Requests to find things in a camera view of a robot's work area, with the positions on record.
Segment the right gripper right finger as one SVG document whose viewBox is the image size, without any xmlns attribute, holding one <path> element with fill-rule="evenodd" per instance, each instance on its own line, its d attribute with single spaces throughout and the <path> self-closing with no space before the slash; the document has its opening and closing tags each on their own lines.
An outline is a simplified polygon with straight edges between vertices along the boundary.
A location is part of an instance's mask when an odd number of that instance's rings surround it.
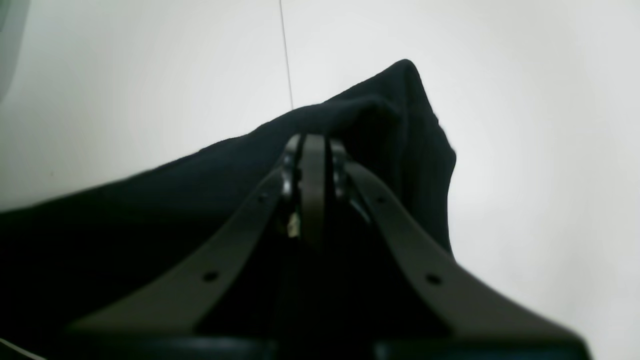
<svg viewBox="0 0 640 360">
<path fill-rule="evenodd" d="M 385 339 L 377 360 L 589 360 L 576 333 L 527 310 L 462 268 L 423 230 L 393 191 L 329 141 L 335 193 L 356 193 L 403 278 L 448 330 L 441 338 Z"/>
</svg>

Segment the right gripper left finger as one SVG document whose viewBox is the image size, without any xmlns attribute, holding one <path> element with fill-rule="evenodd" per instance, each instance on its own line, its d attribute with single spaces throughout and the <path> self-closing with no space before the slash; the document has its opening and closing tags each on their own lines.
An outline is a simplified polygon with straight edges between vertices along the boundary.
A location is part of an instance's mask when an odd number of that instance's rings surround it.
<svg viewBox="0 0 640 360">
<path fill-rule="evenodd" d="M 291 204 L 299 238 L 322 243 L 326 141 L 294 135 L 282 160 L 201 248 L 148 285 L 71 324 L 67 360 L 266 360 L 269 341 L 198 335 L 254 252 L 274 213 Z"/>
</svg>

